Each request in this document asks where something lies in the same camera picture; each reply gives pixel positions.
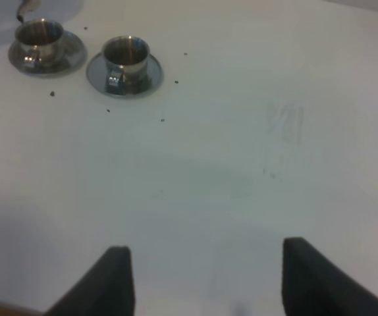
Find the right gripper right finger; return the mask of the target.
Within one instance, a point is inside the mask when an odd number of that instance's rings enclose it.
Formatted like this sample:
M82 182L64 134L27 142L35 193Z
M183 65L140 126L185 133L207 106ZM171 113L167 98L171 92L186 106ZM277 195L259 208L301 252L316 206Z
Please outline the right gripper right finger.
M286 315L378 315L378 297L331 263L307 240L283 242Z

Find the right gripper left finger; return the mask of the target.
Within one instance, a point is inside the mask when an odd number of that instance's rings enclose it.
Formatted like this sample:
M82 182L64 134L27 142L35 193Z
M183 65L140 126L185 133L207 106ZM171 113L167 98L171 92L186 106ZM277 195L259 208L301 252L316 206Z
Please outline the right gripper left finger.
M136 293L127 246L109 248L46 315L133 315Z

